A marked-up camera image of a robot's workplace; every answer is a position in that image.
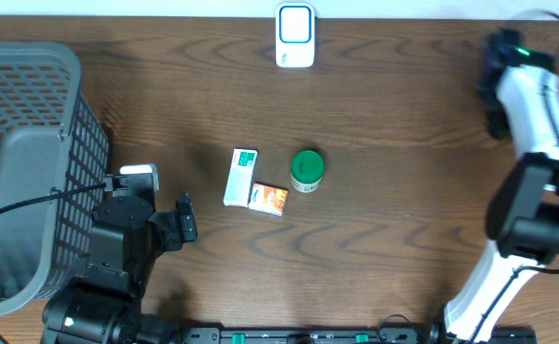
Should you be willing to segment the white green Panadol box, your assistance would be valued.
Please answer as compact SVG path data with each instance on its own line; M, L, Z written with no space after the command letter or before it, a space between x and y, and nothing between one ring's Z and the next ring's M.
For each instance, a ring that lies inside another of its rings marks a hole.
M257 158L258 151L255 149L233 150L223 198L224 205L247 207Z

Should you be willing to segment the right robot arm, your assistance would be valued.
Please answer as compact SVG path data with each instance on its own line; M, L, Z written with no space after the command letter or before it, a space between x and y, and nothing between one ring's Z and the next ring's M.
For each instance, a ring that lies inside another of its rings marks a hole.
M500 29L484 50L479 94L494 138L510 137L516 164L485 215L483 254L442 310L439 343L490 343L505 309L534 276L559 275L559 75L552 54Z

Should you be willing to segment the grey plastic mesh basket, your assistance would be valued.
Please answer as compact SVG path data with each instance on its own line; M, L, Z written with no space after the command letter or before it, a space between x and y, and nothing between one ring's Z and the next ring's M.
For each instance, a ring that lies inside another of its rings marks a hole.
M0 316L52 296L90 245L109 141L57 43L0 42Z

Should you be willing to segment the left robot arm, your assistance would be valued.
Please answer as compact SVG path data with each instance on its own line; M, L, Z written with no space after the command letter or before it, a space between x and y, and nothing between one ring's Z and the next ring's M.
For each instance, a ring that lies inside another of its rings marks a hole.
M181 343L180 326L141 310L156 260L197 240L189 195L169 212L136 196L97 206L89 251L47 303L43 343Z

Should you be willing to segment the green lid supplement bottle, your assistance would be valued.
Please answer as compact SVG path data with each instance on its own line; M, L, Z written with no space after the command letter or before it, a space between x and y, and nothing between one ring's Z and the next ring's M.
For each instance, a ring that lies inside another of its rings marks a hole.
M322 156L313 150L302 150L292 160L290 180L297 191L311 193L321 184L324 173Z

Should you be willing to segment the white barcode scanner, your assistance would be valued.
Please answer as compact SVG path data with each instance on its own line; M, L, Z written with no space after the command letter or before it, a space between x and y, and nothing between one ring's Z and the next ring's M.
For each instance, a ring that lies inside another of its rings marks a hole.
M315 56L315 11L307 3L280 4L275 14L275 62L280 68L309 68Z

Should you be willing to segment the small orange box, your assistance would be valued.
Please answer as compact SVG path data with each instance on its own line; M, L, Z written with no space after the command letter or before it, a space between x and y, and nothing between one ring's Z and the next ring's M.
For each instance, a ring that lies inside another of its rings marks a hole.
M247 207L254 211L282 216L288 195L287 189L255 183L251 188Z

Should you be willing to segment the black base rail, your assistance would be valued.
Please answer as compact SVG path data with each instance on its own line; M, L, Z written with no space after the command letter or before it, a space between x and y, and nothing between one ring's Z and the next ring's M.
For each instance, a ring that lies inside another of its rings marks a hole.
M374 329L247 330L190 328L183 331L183 344L424 344L441 343L423 330L406 325Z

